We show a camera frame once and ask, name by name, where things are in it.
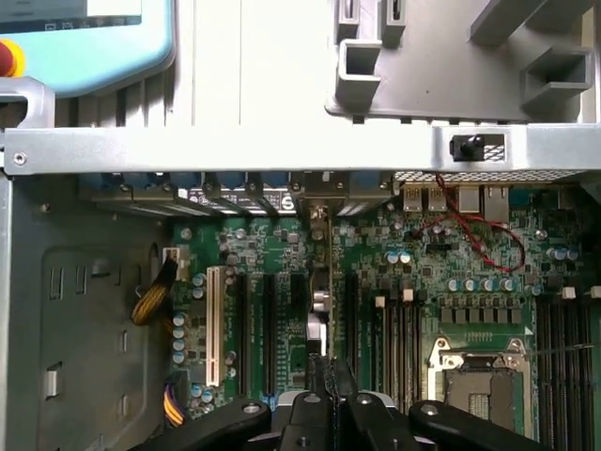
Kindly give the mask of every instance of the green circuit board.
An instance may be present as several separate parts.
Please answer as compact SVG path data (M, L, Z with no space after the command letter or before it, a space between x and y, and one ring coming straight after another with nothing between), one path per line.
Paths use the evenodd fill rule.
M185 350L178 353L172 366L174 371L188 372L190 383L199 386L194 387L195 393L190 392L190 415L199 416L240 395L274 406L278 394L303 388L306 305L299 301L299 291L308 288L308 269L329 261L331 248L331 350L339 358L353 361L360 388L385 392L406 410L412 399L432 397L432 387L427 384L428 358L441 337L453 350L492 353L507 350L517 339L531 355L526 358L528 371L511 376L516 411L511 426L538 437L539 365L535 353L542 338L538 337L533 294L537 290L543 295L561 292L566 284L591 287L597 281L596 260L587 250L590 246L583 245L583 237L594 232L597 206L580 192L571 192L569 203L558 203L560 194L557 190L510 192L508 228L520 237L526 261L523 268L509 274L487 266L454 220L436 222L436 229L429 227L417 238L408 238L408 232L439 218L440 213L429 211L382 208L358 218L341 218L332 225L331 244L312 241L296 218L178 222L174 245L186 250L190 266L188 280L178 281L174 287L174 308L184 313L188 322ZM472 227L492 259L509 267L516 265L519 249L508 235L482 223ZM569 257L554 258L556 249L569 251ZM198 295L198 289L206 285L198 282L206 277L207 268L214 266L225 270L221 356L225 368L223 382L211 388L212 396L206 398L198 396L198 388L207 388L203 386L206 304ZM242 298L244 321L239 317L244 307L240 305L240 278L247 287ZM304 285L298 285L299 280L304 280ZM355 284L352 293L349 283ZM383 308L376 307L378 296L385 298ZM268 297L271 304L266 305ZM403 308L389 308L390 297ZM589 318L591 334L598 334L595 308ZM275 333L266 332L268 323L275 326ZM349 334L357 336L352 349ZM269 352L273 365L266 366ZM241 353L245 353L244 364ZM595 356L592 365L601 369ZM524 391L527 386L531 387L529 393ZM440 381L436 396L445 397ZM596 391L594 396L598 405ZM529 412L531 417L521 412Z

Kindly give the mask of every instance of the gray plastic bracket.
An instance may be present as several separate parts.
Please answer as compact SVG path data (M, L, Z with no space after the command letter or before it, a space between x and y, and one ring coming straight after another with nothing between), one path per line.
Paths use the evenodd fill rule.
M369 110L380 82L374 70L381 48L381 40L345 39L340 43L336 100L349 112Z
M381 0L379 6L380 38L384 47L394 49L401 44L407 26L405 3L407 0Z
M593 53L582 47L551 48L522 71L522 107L543 115L593 86Z
M502 45L544 1L490 0L471 25L471 41L478 45Z
M27 101L27 112L18 129L54 127L54 92L30 77L0 78L0 101Z
M359 30L361 0L334 0L336 7L336 42L355 39Z
M526 26L548 33L567 33L592 7L592 0L547 0L526 21Z

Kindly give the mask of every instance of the motherboard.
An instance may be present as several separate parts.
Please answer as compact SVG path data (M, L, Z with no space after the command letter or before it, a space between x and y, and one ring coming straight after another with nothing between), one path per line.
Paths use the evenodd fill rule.
M235 397L275 407L305 387L308 354L327 352L402 412L438 399L555 449L593 449L599 208L578 189L514 188L503 215L511 233L470 222L480 251L425 188L337 217L325 234L295 217L175 223L186 264L172 370L185 376L188 415ZM315 349L310 293L324 266L327 348Z

